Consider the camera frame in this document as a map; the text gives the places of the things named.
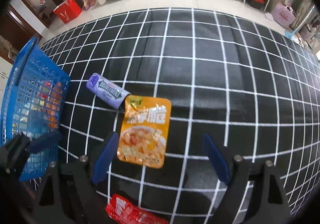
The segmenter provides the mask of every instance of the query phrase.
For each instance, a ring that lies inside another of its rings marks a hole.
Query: purple candy roll
[[[91,75],[86,86],[91,92],[116,110],[120,108],[124,99],[131,94],[98,73]]]

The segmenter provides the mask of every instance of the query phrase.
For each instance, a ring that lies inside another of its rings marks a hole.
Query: blue gripper pad
[[[27,151],[29,154],[39,153],[47,147],[57,145],[61,139],[62,135],[58,130],[45,133],[41,137],[31,141],[30,145],[27,147]]]
[[[91,179],[93,184],[97,185],[99,182],[105,179],[109,165],[116,155],[118,145],[119,135],[117,133],[113,133],[108,144],[103,149],[100,157],[98,158],[93,167],[93,176]]]
[[[231,181],[231,176],[227,161],[223,158],[210,135],[205,134],[203,136],[203,144],[204,150],[207,152],[211,165],[216,171],[219,180],[228,186]]]

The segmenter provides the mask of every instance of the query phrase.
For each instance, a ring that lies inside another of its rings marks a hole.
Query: blue plastic basket
[[[11,69],[1,108],[1,145],[15,133],[33,140],[59,127],[70,77],[37,44],[38,39],[31,38]],[[48,164],[57,160],[57,149],[31,154],[20,181],[41,177]]]

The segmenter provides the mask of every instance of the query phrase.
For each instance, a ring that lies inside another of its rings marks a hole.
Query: white cabinet
[[[0,111],[1,111],[1,106],[2,106],[3,95],[4,95],[4,92],[0,91]]]
[[[8,78],[6,78],[5,76],[3,76],[0,73],[0,91],[4,91],[5,90],[5,86],[7,84]]]
[[[5,91],[5,86],[7,85],[11,68],[12,68],[12,64],[7,62],[2,57],[0,57],[0,111],[1,111],[4,91]]]
[[[0,74],[9,77],[10,71],[12,68],[12,64],[7,62],[5,59],[0,57]]]

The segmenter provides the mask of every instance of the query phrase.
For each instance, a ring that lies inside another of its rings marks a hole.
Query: metal screw
[[[82,162],[82,163],[88,161],[88,159],[89,159],[89,157],[87,157],[86,155],[82,155],[82,156],[80,156],[80,158],[79,158],[80,162]]]
[[[236,162],[241,162],[242,161],[242,156],[241,155],[235,155],[233,157],[233,159],[236,161]]]
[[[266,161],[266,165],[267,165],[268,167],[271,167],[271,166],[273,166],[273,163],[272,163],[272,161],[267,160],[267,161]]]
[[[50,167],[56,167],[57,166],[57,162],[56,161],[51,161],[49,166]]]

